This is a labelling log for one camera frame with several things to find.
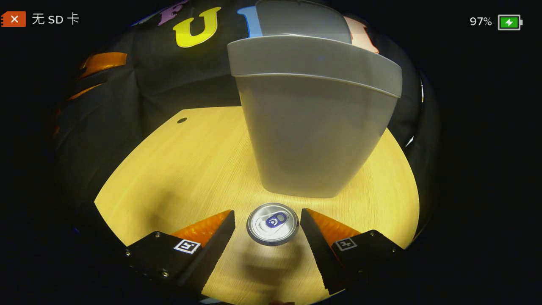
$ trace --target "can lid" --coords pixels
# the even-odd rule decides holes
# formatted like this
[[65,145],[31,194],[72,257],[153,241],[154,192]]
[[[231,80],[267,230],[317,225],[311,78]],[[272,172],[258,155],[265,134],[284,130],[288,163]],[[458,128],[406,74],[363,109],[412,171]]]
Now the can lid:
[[295,212],[276,202],[256,208],[247,219],[247,231],[256,242],[276,246],[291,240],[299,229]]
[[401,96],[401,67],[350,43],[310,36],[274,35],[228,44],[231,75],[290,74],[324,77]]

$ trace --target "orange gripper pad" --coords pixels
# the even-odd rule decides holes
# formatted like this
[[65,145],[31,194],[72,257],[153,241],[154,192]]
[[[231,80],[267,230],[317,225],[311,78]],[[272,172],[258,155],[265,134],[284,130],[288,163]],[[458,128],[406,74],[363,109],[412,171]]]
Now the orange gripper pad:
[[349,226],[342,224],[333,218],[327,217],[324,214],[320,214],[308,208],[306,210],[318,226],[318,229],[320,229],[320,232],[330,247],[337,240],[361,234]]
[[213,215],[172,234],[172,236],[201,243],[205,247],[231,210]]

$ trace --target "gray container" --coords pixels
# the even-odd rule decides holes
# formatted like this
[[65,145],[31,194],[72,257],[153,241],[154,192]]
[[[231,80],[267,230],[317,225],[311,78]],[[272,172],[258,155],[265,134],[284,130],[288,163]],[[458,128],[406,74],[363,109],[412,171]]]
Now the gray container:
[[399,65],[349,43],[261,36],[228,44],[263,187],[331,198],[355,176],[401,96]]

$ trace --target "wooden table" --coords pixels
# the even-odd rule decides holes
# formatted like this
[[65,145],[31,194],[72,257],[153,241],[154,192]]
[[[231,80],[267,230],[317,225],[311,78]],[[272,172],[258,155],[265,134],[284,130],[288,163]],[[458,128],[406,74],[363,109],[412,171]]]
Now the wooden table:
[[412,242],[418,223],[416,182],[388,130],[335,198],[279,195],[261,186],[241,107],[182,110],[126,157],[95,199],[127,246],[152,231],[173,233],[233,209],[236,229],[204,295],[250,305],[276,299],[302,305],[329,297],[303,230],[276,247],[248,235],[248,215],[266,202],[285,204],[298,216],[310,208],[360,232],[376,229],[402,248]]

